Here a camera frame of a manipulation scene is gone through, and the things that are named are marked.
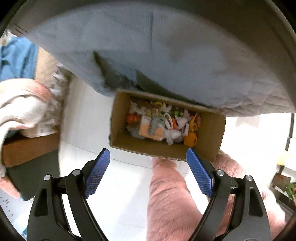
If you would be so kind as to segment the orange white parcel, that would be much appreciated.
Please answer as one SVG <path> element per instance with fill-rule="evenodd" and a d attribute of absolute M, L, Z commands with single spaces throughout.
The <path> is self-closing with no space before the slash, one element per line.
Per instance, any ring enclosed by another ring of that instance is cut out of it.
<path fill-rule="evenodd" d="M 155 141 L 162 141 L 164 139 L 165 128 L 161 123 L 152 123 L 152 118 L 142 116 L 138 134 L 143 138 L 149 138 Z"/>

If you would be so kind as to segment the cardboard trash box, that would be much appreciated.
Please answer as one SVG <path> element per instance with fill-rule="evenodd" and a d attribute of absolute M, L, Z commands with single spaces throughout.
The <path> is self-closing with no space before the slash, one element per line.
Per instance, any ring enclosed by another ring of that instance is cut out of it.
<path fill-rule="evenodd" d="M 155 141 L 138 134 L 142 116 L 165 128 L 164 139 Z M 116 91 L 111 120 L 110 146 L 152 157 L 184 161 L 193 148 L 210 162 L 215 161 L 225 131 L 226 117 L 218 110 L 184 101 L 119 89 Z"/>

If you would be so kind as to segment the pink fluffy garment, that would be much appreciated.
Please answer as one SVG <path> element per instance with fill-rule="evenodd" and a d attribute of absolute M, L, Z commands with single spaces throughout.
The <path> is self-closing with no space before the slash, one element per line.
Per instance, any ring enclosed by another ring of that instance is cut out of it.
<path fill-rule="evenodd" d="M 67 84 L 51 80 L 42 84 L 29 78 L 1 82 L 1 140 L 10 131 L 29 138 L 58 132 Z"/>

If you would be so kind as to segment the grey quilted jacket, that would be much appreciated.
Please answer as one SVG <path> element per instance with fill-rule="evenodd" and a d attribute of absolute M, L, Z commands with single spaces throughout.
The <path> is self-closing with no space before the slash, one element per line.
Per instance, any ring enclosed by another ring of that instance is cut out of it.
<path fill-rule="evenodd" d="M 272 1 L 11 1 L 1 29 L 94 90 L 126 83 L 228 116 L 295 112 L 295 21 Z"/>

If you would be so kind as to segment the pink fluffy trouser legs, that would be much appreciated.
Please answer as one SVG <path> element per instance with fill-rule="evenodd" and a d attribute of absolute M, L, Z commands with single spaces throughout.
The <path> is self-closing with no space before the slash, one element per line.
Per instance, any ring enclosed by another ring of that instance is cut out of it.
<path fill-rule="evenodd" d="M 212 165 L 233 177 L 243 178 L 246 175 L 245 170 L 221 150 Z M 149 185 L 147 240 L 189 240 L 203 216 L 192 199 L 184 177 L 176 168 L 177 165 L 172 160 L 152 158 L 153 176 Z M 285 212 L 276 203 L 271 190 L 267 188 L 260 192 L 273 240 L 287 223 Z M 234 196 L 230 196 L 217 235 L 226 232 L 233 203 Z"/>

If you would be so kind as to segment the blue cloth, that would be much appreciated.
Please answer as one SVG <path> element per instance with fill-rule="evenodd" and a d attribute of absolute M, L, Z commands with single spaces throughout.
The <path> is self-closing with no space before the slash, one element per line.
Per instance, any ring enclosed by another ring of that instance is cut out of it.
<path fill-rule="evenodd" d="M 1 46 L 1 81 L 35 78 L 39 47 L 24 37 L 12 37 Z"/>

